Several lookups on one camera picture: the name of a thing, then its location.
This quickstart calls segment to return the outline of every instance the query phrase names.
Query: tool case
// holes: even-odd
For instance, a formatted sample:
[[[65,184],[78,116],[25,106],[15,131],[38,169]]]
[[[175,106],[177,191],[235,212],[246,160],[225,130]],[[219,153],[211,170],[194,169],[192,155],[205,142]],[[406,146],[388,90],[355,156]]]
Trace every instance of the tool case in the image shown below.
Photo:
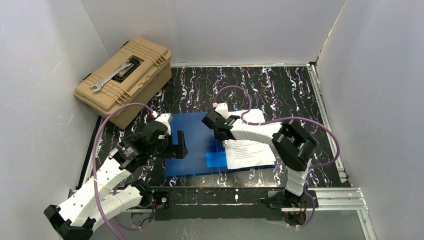
[[[90,89],[91,85],[103,81],[127,60],[131,61],[131,65],[106,82],[100,92],[94,93]],[[169,49],[136,36],[103,66],[89,74],[76,87],[74,94],[102,117],[128,103],[147,104],[171,79],[170,61]],[[125,129],[142,109],[142,106],[129,106],[117,112],[110,121]]]

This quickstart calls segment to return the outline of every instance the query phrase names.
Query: table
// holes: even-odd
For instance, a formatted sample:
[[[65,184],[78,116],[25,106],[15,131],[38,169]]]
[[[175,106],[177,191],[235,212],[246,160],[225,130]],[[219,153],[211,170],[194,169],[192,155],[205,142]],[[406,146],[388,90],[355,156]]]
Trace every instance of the table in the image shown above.
[[[212,108],[215,93],[227,85],[245,88],[252,96],[252,108],[262,109],[266,120],[301,116],[323,123],[306,66],[174,67],[172,79],[148,105],[158,113],[207,112]],[[223,93],[221,101],[228,103],[230,111],[248,107],[245,95],[237,90]],[[149,119],[147,111],[143,110],[125,130],[112,123],[106,124],[95,159],[97,169],[120,140],[143,129]],[[333,157],[333,153],[325,131],[308,123],[304,127],[318,142],[312,164],[327,162]],[[87,168],[90,168],[88,161],[82,170],[80,185],[91,176],[85,174],[89,173]],[[165,160],[155,158],[136,170],[120,186],[139,178],[153,187],[284,187],[287,167],[277,156],[277,164],[273,168],[166,177]],[[341,182],[334,164],[312,170],[309,185],[325,188],[350,187],[348,181]]]

